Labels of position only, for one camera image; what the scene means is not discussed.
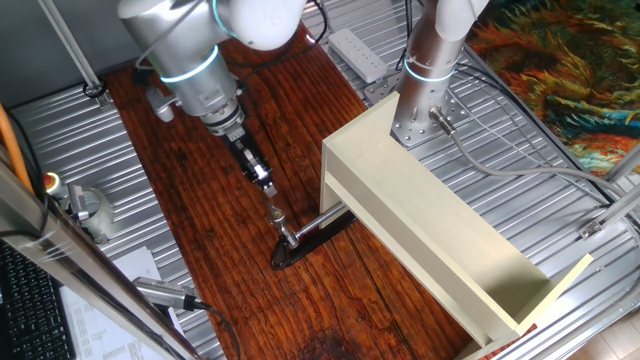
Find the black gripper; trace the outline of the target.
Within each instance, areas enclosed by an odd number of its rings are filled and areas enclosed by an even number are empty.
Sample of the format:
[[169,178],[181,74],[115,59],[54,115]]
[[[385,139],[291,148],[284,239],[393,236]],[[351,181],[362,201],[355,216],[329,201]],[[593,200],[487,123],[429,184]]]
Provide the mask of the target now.
[[261,160],[261,152],[253,136],[244,124],[224,130],[223,139],[228,150],[244,175],[267,197],[273,198],[277,189],[272,178],[272,168]]

